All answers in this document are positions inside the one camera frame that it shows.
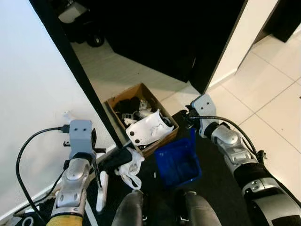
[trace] black cable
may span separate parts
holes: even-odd
[[[59,175],[59,177],[57,178],[57,180],[55,181],[55,183],[53,184],[53,186],[52,186],[52,188],[49,190],[49,192],[48,192],[44,197],[42,197],[42,198],[40,198],[40,199],[34,201],[34,202],[33,202],[34,204],[43,201],[44,199],[46,199],[48,196],[51,195],[51,193],[52,193],[53,190],[55,189],[55,186],[57,185],[58,181],[61,179],[61,177],[62,177],[62,175],[63,175],[64,172],[65,172],[65,170]],[[30,207],[30,204],[27,204],[26,206],[24,206],[24,207],[18,209],[16,212],[14,212],[13,216],[14,216],[14,217],[22,217],[23,214],[19,214],[19,212],[23,211],[23,210],[26,209],[27,207]]]
[[[252,154],[255,155],[255,157],[258,159],[258,154],[257,151],[252,143],[252,141],[250,140],[250,138],[247,136],[247,134],[234,122],[232,122],[229,119],[223,118],[223,117],[219,117],[219,116],[211,116],[211,115],[200,115],[200,116],[194,116],[194,117],[189,117],[189,119],[217,119],[217,120],[222,120],[222,121],[226,121],[228,123],[230,123],[232,126],[234,126],[247,140],[247,142],[249,143],[250,147],[246,145],[246,143],[244,142],[244,144],[247,146],[247,148],[251,151]]]
[[[39,132],[36,132],[35,134],[33,134],[30,138],[28,138],[28,140],[26,140],[26,142],[23,144],[23,146],[21,147],[20,149],[20,152],[18,154],[18,157],[17,157],[17,161],[16,161],[16,176],[17,176],[17,179],[18,179],[18,182],[24,192],[24,195],[27,199],[27,201],[29,202],[30,206],[33,208],[33,210],[36,212],[36,214],[38,215],[38,217],[41,219],[41,221],[46,225],[46,221],[44,220],[44,218],[42,217],[40,211],[37,209],[37,207],[35,206],[34,202],[32,201],[30,195],[28,194],[28,191],[26,190],[26,187],[21,179],[21,176],[20,176],[20,160],[21,160],[21,156],[23,154],[23,151],[24,149],[26,148],[26,146],[29,144],[29,142],[35,137],[37,136],[38,134],[41,134],[41,133],[44,133],[44,132],[47,132],[47,131],[52,131],[52,130],[61,130],[62,127],[54,127],[54,128],[49,128],[49,129],[43,129]]]

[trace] wheel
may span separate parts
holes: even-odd
[[[92,47],[100,47],[104,43],[104,37],[99,34],[89,35],[87,38],[87,43]]]

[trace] white tile floor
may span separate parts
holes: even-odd
[[[199,93],[190,85],[100,48],[73,44],[101,101],[144,82],[174,114]],[[266,37],[247,55],[236,75],[208,91],[217,115],[241,125],[267,168],[301,200],[301,34],[287,43]]]

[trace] blue plastic bin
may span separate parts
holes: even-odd
[[[183,138],[155,151],[160,176],[165,188],[186,184],[202,177],[202,170],[195,152],[195,130],[190,139]]]

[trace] cardboard box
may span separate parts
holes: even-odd
[[[148,157],[149,155],[154,153],[154,151],[158,147],[164,146],[164,145],[172,142],[175,139],[176,135],[177,135],[179,126],[175,122],[175,120],[171,117],[171,115],[167,112],[167,110],[162,106],[162,104],[151,93],[151,91],[143,83],[140,83],[138,85],[135,85],[135,86],[125,90],[121,94],[107,100],[109,108],[111,109],[111,111],[115,115],[119,125],[121,126],[122,129],[124,129],[124,131],[126,130],[126,127],[124,126],[124,124],[122,123],[120,118],[115,114],[114,107],[120,100],[131,99],[132,97],[139,97],[139,98],[143,98],[143,99],[147,100],[149,102],[149,104],[152,106],[152,108],[160,109],[160,112],[164,116],[167,116],[174,125],[174,130],[169,135],[167,135],[166,137],[154,142],[153,144],[151,144],[147,148],[145,148],[143,150],[140,150],[137,146],[135,146],[136,150],[139,153],[141,153],[144,157]]]

